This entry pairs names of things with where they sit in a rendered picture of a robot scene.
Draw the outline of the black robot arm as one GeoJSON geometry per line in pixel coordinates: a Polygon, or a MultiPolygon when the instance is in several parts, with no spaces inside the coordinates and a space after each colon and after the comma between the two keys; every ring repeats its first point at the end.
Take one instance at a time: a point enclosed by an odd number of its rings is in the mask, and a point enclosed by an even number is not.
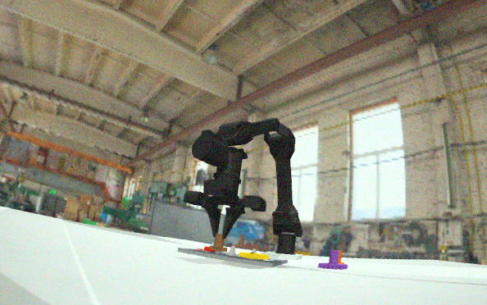
{"type": "MultiPolygon", "coordinates": [[[[298,210],[293,205],[293,187],[290,159],[295,151],[296,139],[289,127],[281,124],[276,118],[262,121],[236,121],[222,124],[214,134],[211,130],[203,130],[193,144],[192,154],[198,160],[216,169],[228,169],[241,172],[242,160],[248,156],[242,148],[229,146],[244,145],[253,140],[254,136],[264,134],[264,141],[275,159],[277,176],[278,206],[273,217],[273,235],[279,235],[278,249],[275,253],[295,255],[295,238],[303,235],[298,210]],[[269,132],[277,133],[270,134],[269,132]],[[294,233],[294,234],[284,234],[294,233]],[[296,236],[296,237],[295,237],[296,236]]],[[[237,177],[220,180],[204,180],[203,195],[224,197],[227,194],[235,198],[238,191],[237,177]]]]}

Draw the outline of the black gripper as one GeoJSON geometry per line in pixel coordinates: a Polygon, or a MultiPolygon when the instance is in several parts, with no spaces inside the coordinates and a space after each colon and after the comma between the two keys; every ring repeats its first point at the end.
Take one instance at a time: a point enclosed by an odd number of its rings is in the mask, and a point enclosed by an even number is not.
{"type": "MultiPolygon", "coordinates": [[[[239,191],[239,184],[241,184],[239,172],[228,169],[218,169],[216,170],[216,173],[213,173],[213,178],[218,177],[220,180],[226,180],[227,177],[233,176],[237,177],[239,191]]],[[[218,209],[218,206],[230,206],[225,207],[226,218],[222,234],[222,238],[225,239],[232,230],[231,228],[238,220],[239,216],[242,213],[245,214],[245,207],[251,208],[254,212],[266,211],[266,200],[264,198],[257,195],[244,195],[243,198],[239,198],[238,191],[235,194],[235,198],[229,196],[229,194],[224,197],[217,197],[216,195],[203,195],[202,192],[198,191],[188,191],[184,195],[183,200],[186,203],[205,208],[212,228],[213,237],[216,237],[221,219],[221,209],[218,209]]]]}

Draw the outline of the purple gear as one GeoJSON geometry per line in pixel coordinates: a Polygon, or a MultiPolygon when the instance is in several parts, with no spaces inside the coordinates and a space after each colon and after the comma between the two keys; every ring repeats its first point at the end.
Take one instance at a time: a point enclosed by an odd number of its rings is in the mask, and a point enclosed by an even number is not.
{"type": "Polygon", "coordinates": [[[329,262],[325,262],[325,263],[319,263],[317,267],[319,268],[324,268],[324,269],[335,269],[335,270],[338,270],[338,269],[341,269],[341,270],[344,270],[344,269],[348,269],[348,265],[346,264],[341,264],[341,263],[338,263],[338,259],[339,259],[339,250],[330,250],[330,260],[329,262]]]}

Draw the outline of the brown gear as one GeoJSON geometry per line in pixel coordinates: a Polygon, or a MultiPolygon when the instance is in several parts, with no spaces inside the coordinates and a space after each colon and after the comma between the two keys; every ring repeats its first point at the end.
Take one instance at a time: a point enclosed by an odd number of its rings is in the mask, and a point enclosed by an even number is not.
{"type": "Polygon", "coordinates": [[[227,252],[227,248],[223,247],[224,239],[222,238],[222,234],[216,234],[216,240],[214,246],[209,246],[210,250],[219,251],[219,252],[227,252]]]}

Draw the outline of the yellow gear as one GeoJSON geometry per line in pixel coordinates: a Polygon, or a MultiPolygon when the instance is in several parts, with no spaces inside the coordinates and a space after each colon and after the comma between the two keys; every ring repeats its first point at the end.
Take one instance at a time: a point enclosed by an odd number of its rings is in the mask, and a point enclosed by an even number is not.
{"type": "Polygon", "coordinates": [[[268,255],[258,254],[258,253],[239,252],[239,257],[246,257],[246,258],[250,258],[250,259],[267,259],[268,260],[268,255]]]}

